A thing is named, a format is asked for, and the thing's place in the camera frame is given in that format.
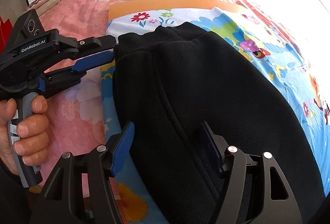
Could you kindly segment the person's left hand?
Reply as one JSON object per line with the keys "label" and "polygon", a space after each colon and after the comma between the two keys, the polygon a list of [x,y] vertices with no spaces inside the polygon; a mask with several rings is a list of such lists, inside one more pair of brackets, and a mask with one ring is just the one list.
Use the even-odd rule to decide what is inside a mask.
{"label": "person's left hand", "polygon": [[46,133],[49,120],[44,115],[48,109],[48,103],[43,96],[39,95],[31,101],[32,116],[17,125],[17,133],[20,139],[11,148],[7,122],[13,119],[16,108],[16,101],[12,98],[1,101],[1,160],[14,175],[18,175],[18,170],[13,152],[22,157],[25,165],[38,166],[47,160],[49,144],[49,136]]}

